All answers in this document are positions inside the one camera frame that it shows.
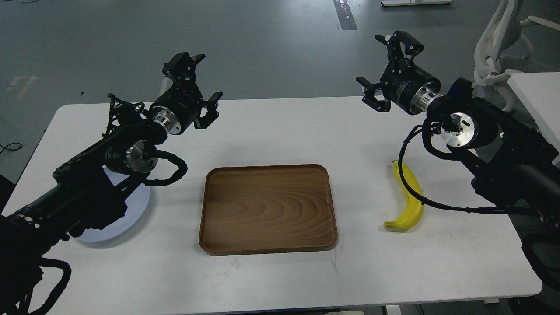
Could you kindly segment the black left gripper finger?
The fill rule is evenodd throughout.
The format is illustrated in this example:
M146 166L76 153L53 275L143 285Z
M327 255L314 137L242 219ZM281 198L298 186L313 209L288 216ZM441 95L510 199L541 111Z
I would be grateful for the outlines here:
M206 113L203 116L198 115L194 119L194 127L196 129L206 129L218 118L218 102L223 95L223 92L214 92L208 100L200 100L197 102L200 109L205 109Z
M162 73L171 81L172 86L182 84L196 85L196 66L206 58L206 54L190 56L188 52L180 52L164 63Z

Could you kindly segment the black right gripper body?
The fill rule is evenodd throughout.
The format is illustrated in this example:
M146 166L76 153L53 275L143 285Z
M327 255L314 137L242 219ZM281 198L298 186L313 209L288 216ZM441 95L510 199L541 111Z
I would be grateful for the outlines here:
M417 115L420 109L414 105L413 97L421 88L439 92L438 78L426 72L412 61L390 61L380 78L382 94L409 115Z

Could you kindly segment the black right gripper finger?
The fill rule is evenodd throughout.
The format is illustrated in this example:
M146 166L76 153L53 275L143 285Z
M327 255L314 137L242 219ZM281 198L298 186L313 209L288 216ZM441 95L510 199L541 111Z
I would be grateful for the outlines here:
M414 58L424 51L424 44L405 31L376 35L374 39L386 46L389 66L411 66Z
M388 113L390 111L391 101L384 96L383 98L377 98L375 95L376 92L382 92L385 82L380 81L373 84L364 77L356 77L356 82L364 88L362 102L379 113Z

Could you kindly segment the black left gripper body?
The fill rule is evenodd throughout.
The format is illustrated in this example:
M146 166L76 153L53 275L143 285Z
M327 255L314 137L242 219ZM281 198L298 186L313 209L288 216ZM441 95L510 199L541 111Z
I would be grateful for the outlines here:
M196 83L175 83L150 105L150 113L168 134L182 134L191 124L205 128L200 116L202 101Z

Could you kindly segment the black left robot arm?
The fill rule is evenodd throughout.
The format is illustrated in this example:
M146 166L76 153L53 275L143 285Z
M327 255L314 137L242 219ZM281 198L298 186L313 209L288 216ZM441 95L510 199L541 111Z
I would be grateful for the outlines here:
M207 128L219 116L223 92L207 100L196 83L196 66L204 54L176 54L162 73L172 85L149 108L143 102L110 98L102 139L53 172L56 186L34 202L1 217L1 313L28 315L34 287L44 268L58 268L62 277L44 303L32 311L52 309L70 276L70 265L45 254L58 241L78 237L87 229L104 229L124 217L126 199L140 185L168 186L184 177L187 163L157 149L168 135L190 126Z

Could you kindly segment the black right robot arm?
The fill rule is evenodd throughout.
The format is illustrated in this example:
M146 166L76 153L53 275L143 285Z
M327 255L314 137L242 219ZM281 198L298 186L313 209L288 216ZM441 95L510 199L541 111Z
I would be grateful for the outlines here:
M540 133L473 95L469 80L458 78L448 93L440 81L419 68L414 58L424 46L404 31L375 39L387 48L388 63L378 83L358 77L363 102L386 113L391 105L406 114L425 114L404 139L395 162L396 176L410 199L436 209L478 214L518 214L540 218L554 233L530 234L522 250L536 275L548 287L559 289L559 268L547 267L534 245L559 244L559 169L553 164L558 150ZM476 194L490 207L457 207L424 197L406 179L403 158L410 141L420 134L424 149L441 160L459 161L474 176Z

